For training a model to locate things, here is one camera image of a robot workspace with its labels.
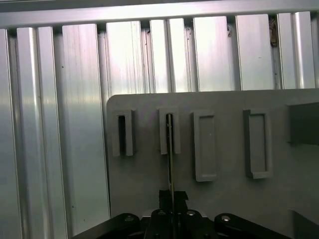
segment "gray plastic panel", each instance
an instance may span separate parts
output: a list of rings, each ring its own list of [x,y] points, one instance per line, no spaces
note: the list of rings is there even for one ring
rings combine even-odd
[[[267,110],[244,110],[246,175],[253,179],[272,176],[271,125]]]
[[[193,117],[196,181],[214,181],[217,177],[214,111],[198,110]]]
[[[108,150],[112,217],[123,213],[138,216],[158,208],[159,190],[168,189],[167,156],[160,151],[159,108],[178,108],[180,154],[174,156],[177,191],[186,191],[188,205],[213,219],[232,213],[289,237],[293,235],[291,208],[319,210],[319,147],[291,146],[291,102],[318,102],[319,89],[237,92],[171,93],[111,97],[107,112],[135,109],[136,153],[114,157]],[[246,176],[243,111],[267,109],[271,126],[273,176],[255,180]],[[217,180],[197,182],[194,176],[193,112],[214,111]],[[112,116],[107,116],[112,131]],[[112,136],[107,134],[108,148]]]

